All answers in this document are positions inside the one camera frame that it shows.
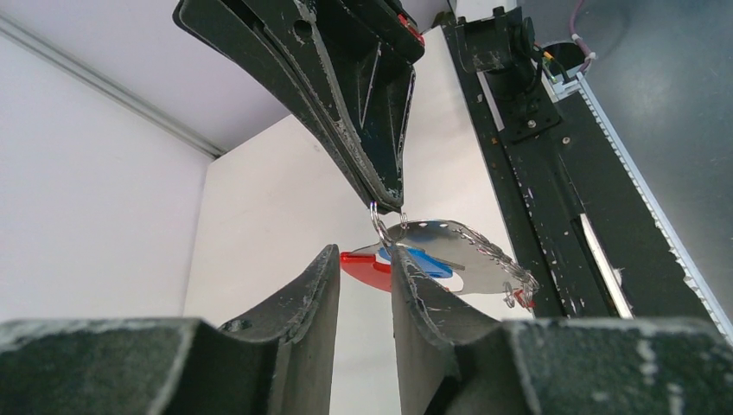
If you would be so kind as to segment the red grey keyring holder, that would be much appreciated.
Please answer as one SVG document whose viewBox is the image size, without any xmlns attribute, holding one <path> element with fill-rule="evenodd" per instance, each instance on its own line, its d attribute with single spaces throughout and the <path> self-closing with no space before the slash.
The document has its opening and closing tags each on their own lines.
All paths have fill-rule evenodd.
<svg viewBox="0 0 733 415">
<path fill-rule="evenodd" d="M 408 220 L 401 214 L 397 225 L 387 227 L 380 218 L 377 202 L 369 204 L 369 212 L 379 241 L 341 254 L 341 269 L 363 284 L 389 292 L 392 271 L 375 270 L 375 254 L 384 247 L 391 256 L 392 268 L 392 252 L 402 246 L 406 250 L 408 247 L 422 250 L 448 265 L 453 270 L 452 278 L 432 279 L 457 295 L 501 294 L 504 298 L 505 282 L 513 288 L 532 291 L 533 300 L 539 291 L 539 282 L 527 269 L 484 235 L 459 221 Z"/>
</svg>

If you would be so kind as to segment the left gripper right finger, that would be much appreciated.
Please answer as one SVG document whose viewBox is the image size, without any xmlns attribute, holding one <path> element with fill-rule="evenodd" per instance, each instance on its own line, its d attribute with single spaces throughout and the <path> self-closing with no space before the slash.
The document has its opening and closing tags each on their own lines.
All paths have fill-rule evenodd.
<svg viewBox="0 0 733 415">
<path fill-rule="evenodd" d="M 687 318 L 503 322 L 392 253 L 404 414 L 729 414 L 732 348 Z"/>
</svg>

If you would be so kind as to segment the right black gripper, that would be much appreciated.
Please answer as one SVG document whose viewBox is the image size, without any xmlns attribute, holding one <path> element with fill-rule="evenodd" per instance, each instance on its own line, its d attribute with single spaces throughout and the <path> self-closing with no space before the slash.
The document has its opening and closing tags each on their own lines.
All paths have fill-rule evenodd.
<svg viewBox="0 0 733 415">
<path fill-rule="evenodd" d="M 403 148 L 424 40 L 398 1 L 180 1 L 176 26 L 251 75 L 360 199 L 404 203 Z"/>
</svg>

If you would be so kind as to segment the red tag key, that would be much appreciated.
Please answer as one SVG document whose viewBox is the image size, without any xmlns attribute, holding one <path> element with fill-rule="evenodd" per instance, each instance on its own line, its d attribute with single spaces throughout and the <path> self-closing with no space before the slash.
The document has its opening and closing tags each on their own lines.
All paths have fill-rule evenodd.
<svg viewBox="0 0 733 415">
<path fill-rule="evenodd" d="M 525 310 L 531 310 L 535 307 L 533 300 L 533 292 L 525 291 L 521 288 L 513 288 L 509 282 L 503 284 L 504 298 L 503 301 L 509 308 L 519 305 Z"/>
</svg>

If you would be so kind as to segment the blue tag key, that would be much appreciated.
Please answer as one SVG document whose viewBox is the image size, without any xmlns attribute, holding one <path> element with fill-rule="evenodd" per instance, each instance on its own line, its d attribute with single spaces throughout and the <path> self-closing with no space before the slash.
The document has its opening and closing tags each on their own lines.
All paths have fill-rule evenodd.
<svg viewBox="0 0 733 415">
<path fill-rule="evenodd" d="M 427 276 L 437 279 L 453 277 L 453 270 L 448 265 L 434 259 L 424 251 L 408 247 L 407 252 L 415 260 L 417 266 L 419 266 Z M 373 265 L 375 270 L 385 273 L 391 272 L 391 256 L 384 247 L 381 247 L 377 251 L 375 259 L 376 263 Z"/>
</svg>

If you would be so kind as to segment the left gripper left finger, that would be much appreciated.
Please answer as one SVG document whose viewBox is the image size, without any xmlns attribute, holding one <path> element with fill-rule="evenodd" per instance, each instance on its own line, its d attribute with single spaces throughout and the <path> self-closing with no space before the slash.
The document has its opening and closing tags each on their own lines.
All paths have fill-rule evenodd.
<svg viewBox="0 0 733 415">
<path fill-rule="evenodd" d="M 339 250 L 214 327 L 199 318 L 1 326 L 4 414 L 326 414 Z"/>
</svg>

